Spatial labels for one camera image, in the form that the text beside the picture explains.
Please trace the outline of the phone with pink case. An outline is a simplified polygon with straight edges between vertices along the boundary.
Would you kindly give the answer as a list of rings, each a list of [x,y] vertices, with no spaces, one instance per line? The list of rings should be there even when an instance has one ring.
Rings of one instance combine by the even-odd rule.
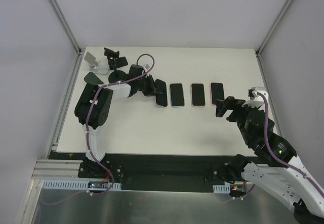
[[[224,86],[222,83],[219,82],[212,82],[210,84],[210,91],[211,91],[211,103],[213,106],[216,106],[218,100],[224,100]]]

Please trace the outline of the phone with clear blue case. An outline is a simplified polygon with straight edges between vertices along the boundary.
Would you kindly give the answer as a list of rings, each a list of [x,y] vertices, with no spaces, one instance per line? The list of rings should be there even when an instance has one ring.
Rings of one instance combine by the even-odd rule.
[[[170,84],[170,96],[172,107],[184,107],[183,85],[181,83]]]

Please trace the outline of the phone with cream case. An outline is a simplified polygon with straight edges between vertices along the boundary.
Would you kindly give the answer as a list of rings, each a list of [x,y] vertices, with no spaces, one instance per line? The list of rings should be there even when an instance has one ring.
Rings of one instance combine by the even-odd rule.
[[[191,85],[191,103],[194,107],[204,107],[206,105],[205,89],[202,83]]]

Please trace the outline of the black round base clamp stand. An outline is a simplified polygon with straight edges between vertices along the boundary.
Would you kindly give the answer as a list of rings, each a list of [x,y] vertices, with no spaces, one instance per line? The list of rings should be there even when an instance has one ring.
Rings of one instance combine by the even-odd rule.
[[[126,73],[121,70],[118,70],[118,68],[120,68],[119,51],[114,52],[113,50],[104,48],[104,55],[107,57],[109,69],[112,71],[108,77],[109,83],[123,81],[126,76]]]

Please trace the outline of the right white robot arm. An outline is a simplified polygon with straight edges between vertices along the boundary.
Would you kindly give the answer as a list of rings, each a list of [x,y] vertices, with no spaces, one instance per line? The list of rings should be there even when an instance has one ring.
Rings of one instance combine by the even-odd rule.
[[[269,119],[268,94],[252,90],[248,101],[227,97],[216,101],[216,117],[235,122],[244,143],[269,167],[286,180],[285,183],[261,170],[247,157],[237,154],[224,170],[230,181],[243,178],[260,187],[293,212],[298,223],[323,223],[323,188],[306,169],[296,150],[283,137],[273,132]]]

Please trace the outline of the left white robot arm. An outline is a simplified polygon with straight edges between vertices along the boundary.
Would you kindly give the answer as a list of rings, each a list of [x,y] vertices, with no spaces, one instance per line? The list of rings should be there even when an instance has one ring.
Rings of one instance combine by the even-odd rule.
[[[108,118],[112,100],[129,98],[137,92],[141,92],[146,97],[161,97],[163,100],[167,98],[165,82],[154,80],[147,74],[149,70],[148,67],[133,64],[124,80],[102,86],[86,84],[74,114],[85,132],[86,158],[93,161],[89,171],[94,177],[104,177],[107,172],[106,164],[101,162],[106,154],[101,128]]]

